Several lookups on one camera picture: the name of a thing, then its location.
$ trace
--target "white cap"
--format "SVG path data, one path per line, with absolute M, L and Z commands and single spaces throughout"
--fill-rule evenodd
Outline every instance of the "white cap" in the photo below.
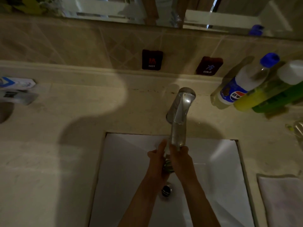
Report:
M 303 61 L 295 60 L 284 64 L 277 71 L 277 76 L 285 83 L 295 85 L 303 81 Z

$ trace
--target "mirror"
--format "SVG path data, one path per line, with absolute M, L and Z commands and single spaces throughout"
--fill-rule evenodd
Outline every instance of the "mirror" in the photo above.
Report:
M 303 0 L 1 0 L 0 12 L 303 39 Z

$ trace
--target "sink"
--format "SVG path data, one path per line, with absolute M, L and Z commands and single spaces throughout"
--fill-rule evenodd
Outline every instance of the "sink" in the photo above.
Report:
M 93 202 L 90 227 L 116 227 L 143 179 L 147 152 L 165 136 L 107 134 Z M 240 157 L 233 140 L 187 138 L 198 180 L 221 227 L 253 227 Z M 149 227 L 190 227 L 190 213 L 176 175 L 167 199 L 157 197 Z

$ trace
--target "towel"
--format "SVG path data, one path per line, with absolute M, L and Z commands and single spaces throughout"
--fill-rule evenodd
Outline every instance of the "towel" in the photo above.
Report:
M 269 227 L 303 227 L 303 181 L 258 176 Z

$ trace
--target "person's left hand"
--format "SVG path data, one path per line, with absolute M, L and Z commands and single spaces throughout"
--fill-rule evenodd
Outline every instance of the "person's left hand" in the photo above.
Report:
M 165 162 L 164 149 L 166 147 L 167 140 L 162 140 L 157 150 L 149 151 L 147 153 L 150 158 L 149 167 L 147 169 L 144 179 L 148 181 L 149 186 L 158 193 L 166 184 L 169 178 L 169 173 L 163 170 L 163 164 Z

